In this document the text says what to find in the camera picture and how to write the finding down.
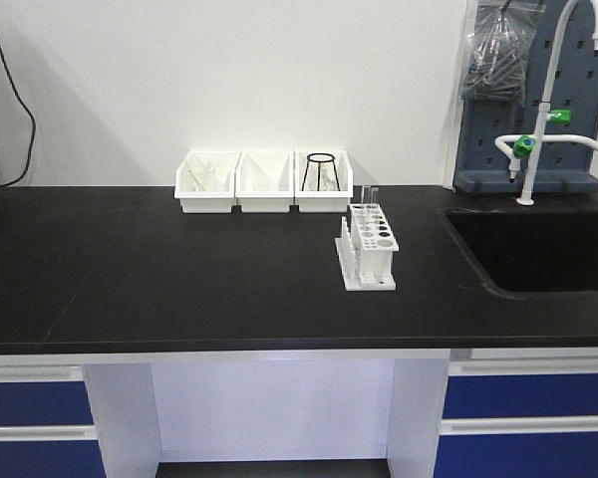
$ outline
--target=green valve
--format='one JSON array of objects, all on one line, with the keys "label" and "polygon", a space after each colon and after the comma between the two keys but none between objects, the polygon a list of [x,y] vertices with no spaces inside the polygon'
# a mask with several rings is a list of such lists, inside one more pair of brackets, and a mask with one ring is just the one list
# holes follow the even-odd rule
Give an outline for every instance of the green valve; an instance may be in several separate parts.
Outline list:
[{"label": "green valve", "polygon": [[536,139],[524,134],[514,143],[514,156],[517,158],[529,156],[535,147]]},{"label": "green valve", "polygon": [[552,124],[570,124],[571,110],[552,110],[549,112],[549,122]]}]

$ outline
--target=lab bench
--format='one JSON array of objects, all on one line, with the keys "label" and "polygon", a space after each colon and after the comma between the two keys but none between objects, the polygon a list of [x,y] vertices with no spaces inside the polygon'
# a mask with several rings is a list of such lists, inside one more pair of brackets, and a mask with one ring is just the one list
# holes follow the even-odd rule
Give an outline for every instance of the lab bench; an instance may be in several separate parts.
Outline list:
[{"label": "lab bench", "polygon": [[[598,209],[598,194],[541,199]],[[191,217],[158,187],[4,191],[0,463],[59,477],[332,459],[385,459],[395,478],[520,463],[598,476],[598,292],[494,295],[439,221],[517,207],[382,188],[397,291],[346,293],[340,214]],[[213,448],[221,438],[234,446]]]}]

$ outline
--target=gray pegboard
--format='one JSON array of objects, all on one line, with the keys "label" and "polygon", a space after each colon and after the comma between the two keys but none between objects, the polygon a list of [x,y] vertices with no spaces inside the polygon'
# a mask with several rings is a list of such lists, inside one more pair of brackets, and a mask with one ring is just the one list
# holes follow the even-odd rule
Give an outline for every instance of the gray pegboard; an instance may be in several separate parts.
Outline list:
[{"label": "gray pegboard", "polygon": [[[465,102],[453,181],[457,189],[469,193],[520,192],[523,173],[509,183],[509,160],[496,148],[494,139],[502,134],[533,133],[556,23],[566,2],[546,3],[529,55],[524,107],[500,102]],[[593,26],[591,3],[581,0],[567,26],[551,98],[553,110],[572,110],[572,122],[567,126],[549,124],[546,134],[582,134],[593,138],[598,134],[598,56],[593,52]],[[534,191],[598,190],[598,179],[589,174],[592,154],[582,144],[545,143]],[[525,169],[526,159],[522,162],[522,171]]]}]

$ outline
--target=black lab countertop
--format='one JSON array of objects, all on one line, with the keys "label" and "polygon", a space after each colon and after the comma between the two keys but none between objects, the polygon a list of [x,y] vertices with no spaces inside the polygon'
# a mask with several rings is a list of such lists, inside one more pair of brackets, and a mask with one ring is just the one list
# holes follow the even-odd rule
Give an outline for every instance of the black lab countertop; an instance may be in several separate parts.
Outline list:
[{"label": "black lab countertop", "polygon": [[[0,354],[598,347],[598,292],[493,294],[440,220],[525,210],[511,196],[385,186],[381,203],[395,292],[345,291],[342,214],[183,214],[169,187],[0,191]],[[532,207],[595,210],[598,193]]]}]

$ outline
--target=sink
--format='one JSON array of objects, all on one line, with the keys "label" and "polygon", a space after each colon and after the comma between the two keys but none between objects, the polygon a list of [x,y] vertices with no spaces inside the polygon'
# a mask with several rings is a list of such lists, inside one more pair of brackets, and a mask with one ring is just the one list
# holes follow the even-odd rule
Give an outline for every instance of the sink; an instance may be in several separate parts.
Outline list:
[{"label": "sink", "polygon": [[598,211],[446,211],[444,224],[486,285],[510,292],[598,291]]}]

